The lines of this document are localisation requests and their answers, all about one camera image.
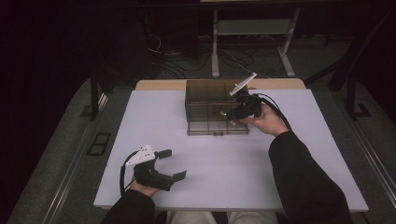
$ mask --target clear plastic container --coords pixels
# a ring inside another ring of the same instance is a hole
[[[186,85],[187,135],[248,134],[248,126],[232,125],[220,112],[227,113],[238,103],[230,96],[242,80],[188,80]]]

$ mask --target black sleeve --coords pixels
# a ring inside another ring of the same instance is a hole
[[[102,224],[152,224],[155,204],[152,199],[136,190],[128,189],[108,211]]]
[[[292,223],[352,223],[344,192],[293,132],[280,134],[269,157],[286,216]]]

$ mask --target floor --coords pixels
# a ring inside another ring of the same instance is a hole
[[[210,45],[206,39],[202,37],[198,59],[187,57],[176,49],[167,52],[163,61],[156,62],[157,78],[211,78]],[[251,72],[258,73],[259,78],[287,78],[276,54],[280,43],[277,37],[243,37],[238,43],[250,44],[237,45],[234,40],[227,39],[219,41],[220,78],[244,78]],[[322,36],[292,41],[288,56],[297,78],[311,77],[336,62],[350,44],[331,42],[325,46],[324,43]],[[364,104],[371,117],[351,120],[344,109],[345,88],[338,92],[327,88],[331,76],[329,74],[307,88],[314,93],[335,142],[370,208],[365,214],[353,214],[354,222],[394,223],[396,204],[389,198],[375,165],[367,160],[366,148],[373,148],[390,179],[396,179],[396,155],[392,152],[396,146],[396,126],[361,85],[357,89],[357,103]],[[100,222],[106,210],[92,204],[133,89],[134,85],[128,83],[115,88],[113,93],[102,99],[104,103],[95,121],[90,121],[89,113],[84,113],[91,100],[89,80],[81,86],[8,223]],[[111,133],[105,154],[100,157],[86,155],[97,133]]]

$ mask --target white tabletop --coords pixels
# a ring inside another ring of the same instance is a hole
[[[310,90],[255,90],[271,96],[313,158],[344,191],[352,212],[367,211],[332,134]],[[279,211],[268,157],[274,139],[250,127],[250,134],[188,136],[184,91],[133,91],[125,110],[94,205],[108,208],[119,198],[120,167],[126,157],[149,143],[154,150],[172,149],[156,162],[165,175],[187,170],[186,179],[153,200],[158,209],[212,211]],[[125,183],[133,167],[127,168]]]

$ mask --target wire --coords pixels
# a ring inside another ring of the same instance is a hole
[[[233,62],[233,63],[239,63],[239,65],[238,66],[243,66],[243,67],[247,67],[247,66],[249,66],[249,65],[251,65],[251,63],[248,63],[248,62],[246,62],[246,61],[244,61],[243,59],[239,59],[239,58],[236,58],[236,57],[234,57],[231,53],[230,53],[230,51],[227,51],[227,50],[225,50],[225,49],[219,49],[219,52],[221,52],[221,53],[226,53],[226,55],[227,55],[227,60],[230,60],[231,62]]]
[[[262,95],[262,96],[264,96],[264,97],[267,97],[275,106],[276,106],[276,108],[280,111],[280,108],[279,108],[279,106],[276,104],[276,102],[275,102],[275,100],[273,99],[273,98],[271,98],[269,95],[266,95],[266,94],[264,94],[264,93],[257,93],[258,95]]]
[[[249,65],[252,65],[252,64],[254,64],[254,58],[253,58],[253,56],[252,55],[250,55],[250,54],[248,54],[248,53],[246,53],[246,52],[244,52],[244,51],[242,51],[242,50],[239,50],[239,49],[232,49],[233,51],[235,51],[235,52],[237,52],[237,53],[239,53],[239,54],[242,54],[242,55],[244,55],[244,57],[242,57],[242,58],[236,58],[236,57],[234,57],[239,63],[241,63],[244,67],[247,67],[247,66],[249,66]]]
[[[282,64],[282,60],[281,60],[281,59],[278,59],[277,64],[276,64],[276,66],[274,66],[274,68],[267,68],[267,67],[264,67],[264,68],[262,68],[262,69],[259,69],[259,72],[261,72],[261,71],[263,71],[263,70],[266,70],[266,71],[269,71],[269,72],[268,72],[269,74],[274,75],[274,74],[279,70],[279,68],[281,67],[281,66],[280,66],[281,64]]]
[[[155,50],[155,49],[148,49],[148,50],[151,51],[151,52],[154,52],[154,53],[163,54],[163,52],[160,52],[160,51]]]
[[[166,72],[169,72],[173,77],[175,77],[176,79],[180,79],[180,77],[174,72],[174,71],[172,71],[172,70],[170,70],[170,69],[168,69],[168,68],[166,68],[166,67],[163,67],[163,66],[161,66],[160,64],[157,64],[157,63],[151,63],[151,64],[154,64],[154,65],[157,65],[157,66],[159,66],[161,69],[163,69],[163,71],[165,72],[165,77],[163,77],[163,79],[166,79]]]
[[[238,58],[238,61],[242,61],[243,63],[246,64],[246,66],[251,65],[251,64],[254,64],[253,55],[256,53],[256,51],[257,51],[258,49],[254,49],[253,53],[247,53],[247,52],[245,52],[244,50],[237,49],[237,48],[232,48],[232,50],[235,51],[235,52],[238,52],[239,54],[245,55],[245,57]],[[244,60],[247,59],[247,58],[250,59],[250,62],[249,62],[249,63],[247,63],[246,61],[244,61]]]
[[[124,177],[125,177],[125,166],[126,166],[126,163],[127,163],[128,160],[131,159],[132,156],[134,156],[137,152],[138,152],[138,151],[133,152],[131,155],[129,155],[129,156],[126,158],[125,162],[122,164],[121,168],[120,168],[120,194],[121,194],[121,196],[125,193]]]
[[[160,37],[157,36],[157,35],[149,35],[149,36],[154,36],[154,37],[156,37],[158,39],[159,43],[158,43],[158,47],[156,49],[159,49],[161,47],[161,44],[162,44]]]
[[[206,66],[206,64],[207,64],[207,60],[209,59],[209,56],[210,56],[210,53],[208,53],[208,54],[206,55],[205,60],[204,60],[204,63],[203,63],[201,66],[199,66],[198,68],[194,68],[194,69],[186,69],[186,68],[180,66],[180,64],[174,63],[174,62],[169,61],[169,60],[167,60],[167,62],[174,64],[176,67],[180,68],[180,69],[181,69],[182,71],[184,71],[184,72],[198,72],[198,71],[201,71],[202,69],[205,68],[205,66]]]
[[[265,104],[269,105],[271,107],[271,109],[273,109],[276,114],[282,119],[283,123],[285,123],[286,127],[292,131],[291,126],[289,124],[288,119],[286,119],[285,115],[282,113],[282,111],[280,110],[280,108],[277,106],[277,104],[275,103],[275,101],[273,99],[271,99],[275,104],[273,105],[271,102],[269,102],[268,100],[261,98],[262,102],[264,102]]]
[[[186,75],[184,74],[183,71],[181,71],[181,70],[179,70],[179,69],[175,68],[174,66],[169,65],[169,64],[167,64],[167,63],[163,63],[163,65],[166,66],[166,67],[169,67],[169,69],[168,69],[168,68],[165,68],[165,67],[164,67],[164,69],[167,69],[167,70],[170,71],[170,72],[172,72],[171,69],[174,69],[175,71],[179,72],[183,78],[187,79],[187,77],[186,77]]]
[[[223,42],[224,42],[223,40],[220,40],[220,41],[219,41],[219,45],[220,45],[221,47],[226,47],[226,46],[223,44]],[[278,49],[276,48],[276,50],[271,51],[271,52],[269,52],[269,53],[256,54],[257,51],[263,46],[263,44],[265,43],[265,41],[260,41],[260,45],[259,45],[259,46],[256,46],[255,49],[253,50],[253,52],[251,52],[251,53],[247,53],[244,49],[238,48],[238,47],[240,47],[240,46],[235,42],[234,39],[230,39],[230,42],[231,42],[231,44],[233,44],[233,47],[230,47],[230,48],[232,48],[232,50],[237,51],[237,52],[239,52],[239,53],[241,53],[241,54],[247,55],[247,57],[240,58],[240,60],[244,60],[244,59],[246,59],[246,58],[250,58],[251,60],[254,61],[253,56],[256,56],[256,57],[265,57],[265,56],[268,56],[268,55],[271,55],[271,54],[274,54],[274,53],[278,53]]]
[[[227,53],[228,55],[230,55],[230,56],[233,58],[233,60],[239,65],[239,67],[241,67],[241,68],[244,69],[245,71],[247,71],[247,72],[249,72],[249,73],[255,73],[255,72],[252,72],[252,71],[246,69],[246,67],[242,66],[242,64],[239,63],[238,60],[237,60],[230,52],[228,52],[227,50],[225,50],[225,49],[219,49],[219,50],[220,50],[220,51],[223,51],[223,52],[225,52],[225,53]],[[262,75],[262,74],[258,74],[258,73],[256,73],[256,74],[257,74],[257,76],[260,76],[260,77],[270,78],[270,77],[265,76],[265,75]]]
[[[202,49],[198,49],[198,54],[203,54],[205,52],[210,52],[210,47],[204,47]],[[189,61],[189,60],[195,59],[195,58],[189,56],[185,52],[165,53],[164,56],[167,59],[172,59],[173,61]]]
[[[193,77],[192,79],[212,79],[212,77]]]
[[[227,64],[228,66],[230,66],[230,67],[232,67],[232,68],[238,68],[238,69],[240,69],[239,66],[234,66],[233,64],[230,64],[229,61],[231,61],[231,60],[229,60],[228,58],[226,58],[226,57],[221,57],[221,54],[222,54],[221,51],[218,52],[218,55],[220,56],[219,58],[220,58],[225,64]]]
[[[132,183],[134,183],[135,180],[136,180],[136,178],[134,178],[134,179],[125,187],[124,191],[127,190],[127,189],[129,188],[129,186],[131,186]]]

